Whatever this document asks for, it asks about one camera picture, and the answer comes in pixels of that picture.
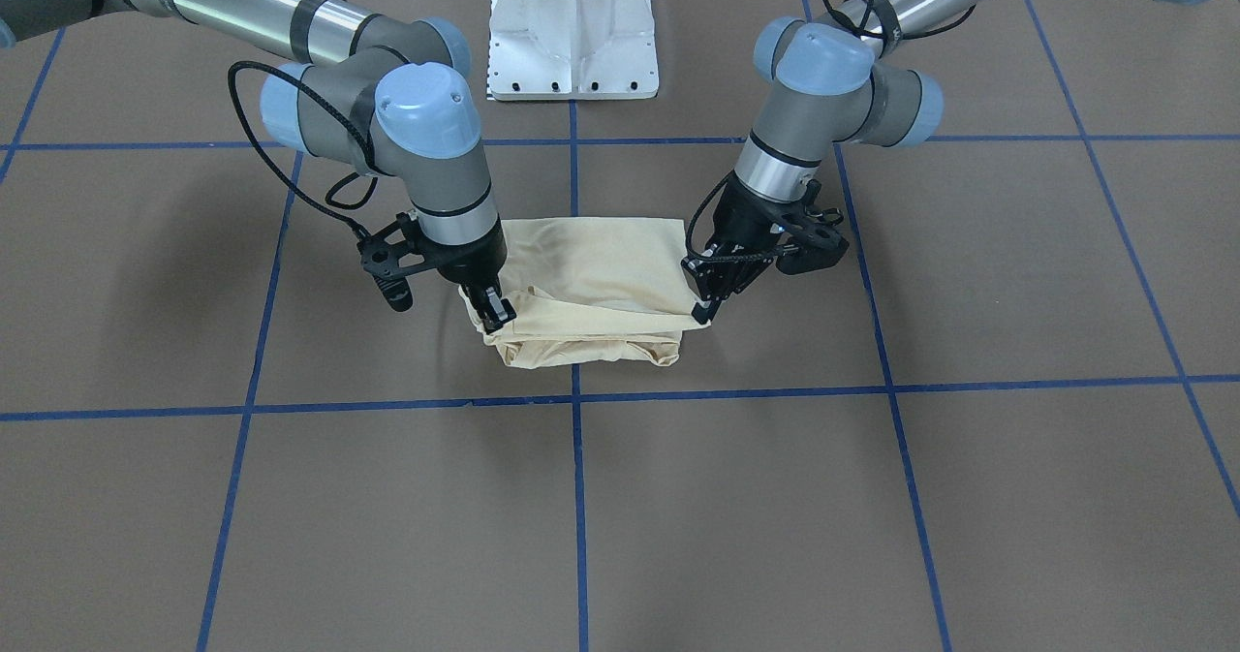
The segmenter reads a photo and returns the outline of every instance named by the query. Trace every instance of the brown floor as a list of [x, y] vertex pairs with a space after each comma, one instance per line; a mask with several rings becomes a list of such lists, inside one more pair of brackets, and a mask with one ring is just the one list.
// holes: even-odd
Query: brown floor
[[[496, 104], [487, 0], [353, 1], [465, 31], [511, 218], [691, 216], [758, 31], [821, 11], [653, 0], [655, 100]], [[908, 43], [939, 135], [846, 145], [848, 258], [670, 369], [505, 369], [430, 275], [389, 312], [238, 144], [242, 42], [0, 52], [0, 648], [1234, 650], [1236, 38], [1236, 0], [987, 0]]]

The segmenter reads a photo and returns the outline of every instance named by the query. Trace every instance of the silver arm tube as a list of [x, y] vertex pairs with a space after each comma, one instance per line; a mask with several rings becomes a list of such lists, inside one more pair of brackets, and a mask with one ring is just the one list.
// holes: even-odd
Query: silver arm tube
[[305, 64], [391, 47], [404, 59], [438, 61], [469, 73], [469, 48], [451, 25], [407, 25], [347, 0], [0, 0], [0, 47], [112, 11], [177, 16]]

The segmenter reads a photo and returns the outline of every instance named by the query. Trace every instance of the folded fabric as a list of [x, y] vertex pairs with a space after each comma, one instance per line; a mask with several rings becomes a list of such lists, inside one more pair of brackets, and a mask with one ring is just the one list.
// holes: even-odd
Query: folded fabric
[[[517, 317], [482, 335], [506, 366], [538, 369], [680, 357], [681, 333], [701, 330], [680, 263], [678, 219], [506, 219], [500, 285]], [[474, 307], [466, 311], [482, 331]]]

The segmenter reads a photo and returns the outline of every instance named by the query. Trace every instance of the ur robot arm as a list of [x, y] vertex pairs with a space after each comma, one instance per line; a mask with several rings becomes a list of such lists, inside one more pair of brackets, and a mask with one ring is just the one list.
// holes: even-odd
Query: ur robot arm
[[[498, 284], [507, 252], [479, 114], [463, 78], [469, 46], [455, 26], [435, 17], [407, 24], [347, 0], [0, 0], [0, 47], [114, 11], [180, 17], [290, 59], [280, 68], [233, 66], [238, 117], [262, 152], [233, 83], [239, 69], [264, 69], [262, 119], [275, 140], [346, 162], [356, 175], [404, 181], [413, 209], [368, 233], [280, 175], [299, 197], [350, 224], [362, 268], [389, 306], [410, 307], [407, 276], [434, 268], [465, 290], [487, 331], [513, 320]], [[404, 255], [422, 259], [401, 264]]]
[[[781, 273], [831, 268], [848, 249], [842, 216], [815, 206], [813, 178], [832, 144], [921, 144], [939, 126], [942, 92], [932, 78], [880, 61], [903, 42], [930, 37], [982, 0], [844, 0], [815, 21], [782, 17], [763, 30], [754, 64], [770, 83], [735, 167], [689, 221], [683, 268], [709, 321], [732, 294], [775, 264]], [[1197, 4], [1204, 0], [1161, 0]], [[693, 227], [712, 198], [713, 236], [702, 250]]]

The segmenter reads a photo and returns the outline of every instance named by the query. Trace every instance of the cable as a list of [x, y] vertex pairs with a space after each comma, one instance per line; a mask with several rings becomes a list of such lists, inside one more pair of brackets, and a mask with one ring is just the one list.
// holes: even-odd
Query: cable
[[[874, 0], [864, 0], [864, 2], [866, 11], [862, 14], [861, 22], [858, 24], [853, 22], [852, 17], [843, 14], [838, 7], [832, 6], [831, 0], [822, 0], [823, 6], [827, 7], [828, 16], [831, 16], [831, 19], [836, 21], [841, 29], [846, 29], [851, 35], [853, 35], [853, 37], [884, 38], [885, 35], [873, 33], [873, 31], [866, 29], [867, 22], [869, 22], [869, 16], [874, 12]], [[908, 33], [904, 35], [904, 38], [934, 37], [936, 33], [944, 33], [945, 31], [957, 29], [960, 25], [963, 25], [965, 20], [968, 20], [968, 16], [972, 16], [976, 7], [977, 6], [970, 6], [960, 17], [957, 17], [956, 21], [952, 21], [951, 25], [944, 25], [941, 29], [923, 31], [921, 33]]]
[[[293, 193], [295, 193], [298, 198], [301, 198], [303, 202], [306, 202], [306, 205], [314, 207], [315, 211], [320, 211], [322, 212], [322, 214], [331, 216], [332, 219], [337, 219], [341, 221], [341, 223], [345, 223], [350, 229], [353, 231], [353, 236], [357, 237], [358, 240], [363, 240], [363, 238], [371, 237], [371, 233], [368, 232], [368, 229], [366, 229], [366, 227], [363, 227], [363, 224], [360, 224], [357, 223], [357, 221], [348, 218], [348, 216], [340, 214], [340, 212], [337, 211], [331, 211], [329, 209], [329, 207], [319, 205], [319, 202], [315, 202], [314, 198], [310, 198], [305, 192], [301, 192], [301, 190], [298, 188], [298, 185], [294, 183], [294, 181], [289, 178], [288, 175], [284, 175], [284, 171], [280, 170], [280, 167], [277, 166], [274, 161], [272, 161], [272, 157], [267, 155], [267, 150], [262, 148], [262, 144], [254, 135], [254, 130], [250, 126], [249, 118], [246, 117], [246, 109], [242, 108], [241, 97], [237, 92], [237, 73], [239, 73], [246, 68], [263, 71], [263, 73], [270, 74], [270, 77], [280, 78], [283, 82], [289, 83], [289, 86], [298, 88], [298, 92], [305, 93], [305, 95], [309, 97], [310, 100], [314, 100], [315, 104], [319, 104], [320, 108], [324, 108], [325, 113], [327, 113], [332, 119], [336, 119], [336, 121], [340, 123], [340, 125], [343, 126], [346, 131], [348, 131], [348, 135], [352, 136], [355, 141], [357, 141], [357, 144], [362, 149], [362, 156], [366, 159], [367, 166], [374, 165], [374, 148], [371, 144], [371, 141], [368, 141], [366, 136], [362, 135], [362, 131], [357, 130], [357, 126], [353, 126], [352, 121], [348, 121], [348, 118], [343, 117], [343, 114], [341, 114], [340, 110], [337, 110], [336, 108], [332, 108], [330, 102], [325, 100], [322, 95], [319, 95], [319, 93], [314, 90], [314, 88], [308, 87], [306, 83], [300, 82], [300, 79], [293, 78], [290, 74], [284, 73], [284, 71], [274, 68], [274, 66], [262, 64], [258, 61], [237, 61], [228, 69], [228, 97], [232, 100], [233, 110], [236, 110], [237, 113], [237, 121], [241, 123], [241, 128], [246, 133], [246, 139], [249, 140], [250, 148], [254, 150], [254, 152], [258, 154], [258, 157], [262, 157], [267, 167], [270, 167], [270, 171], [273, 171], [274, 175], [278, 176], [280, 181], [283, 181], [284, 187], [288, 187]], [[353, 172], [353, 175], [346, 176], [345, 180], [339, 181], [335, 187], [330, 188], [327, 192], [329, 205], [342, 207], [342, 209], [360, 209], [361, 206], [365, 206], [370, 201], [372, 193], [374, 193], [374, 186], [378, 178], [371, 181], [371, 188], [367, 190], [366, 196], [363, 196], [363, 198], [361, 198], [360, 202], [356, 202], [356, 205], [342, 206], [334, 198], [336, 193], [345, 187], [345, 185], [351, 183], [351, 181], [353, 180], [357, 180], [357, 176], [358, 176], [357, 172]]]
[[374, 197], [374, 188], [379, 183], [379, 178], [371, 180], [371, 185], [368, 188], [366, 188], [365, 196], [358, 198], [357, 202], [353, 202], [352, 205], [345, 205], [345, 202], [336, 201], [336, 196], [337, 193], [340, 193], [340, 190], [348, 187], [348, 185], [353, 183], [353, 180], [360, 178], [360, 176], [362, 175], [358, 175], [357, 172], [348, 172], [348, 175], [337, 181], [337, 183], [331, 185], [331, 188], [327, 190], [327, 196], [324, 197], [322, 201], [327, 202], [327, 206], [337, 207], [337, 209], [345, 209], [345, 211], [361, 209], [361, 207], [366, 206], [366, 203], [371, 201], [371, 197]]
[[704, 255], [704, 254], [701, 254], [701, 252], [694, 250], [693, 249], [693, 232], [697, 228], [697, 221], [702, 218], [702, 214], [706, 211], [706, 207], [708, 207], [711, 205], [711, 202], [714, 201], [714, 197], [717, 196], [717, 193], [722, 192], [722, 190], [724, 187], [727, 187], [727, 185], [728, 185], [728, 178], [719, 180], [719, 183], [714, 185], [714, 188], [711, 190], [711, 192], [706, 196], [706, 198], [703, 198], [703, 201], [701, 202], [701, 205], [698, 205], [697, 211], [693, 212], [693, 218], [689, 219], [689, 224], [684, 229], [684, 250], [687, 252], [687, 254], [689, 255], [689, 258], [699, 260], [699, 263], [702, 263], [702, 264], [712, 264], [712, 263], [719, 263], [719, 264], [722, 264], [722, 263], [761, 263], [763, 259], [775, 259], [775, 258], [779, 258], [779, 255], [789, 255], [789, 254], [791, 254], [791, 252], [795, 252], [795, 250], [800, 249], [800, 247], [792, 245], [792, 244], [775, 245], [775, 247], [771, 247], [770, 250], [766, 250], [766, 252], [754, 252], [754, 254], [749, 254], [749, 255]]

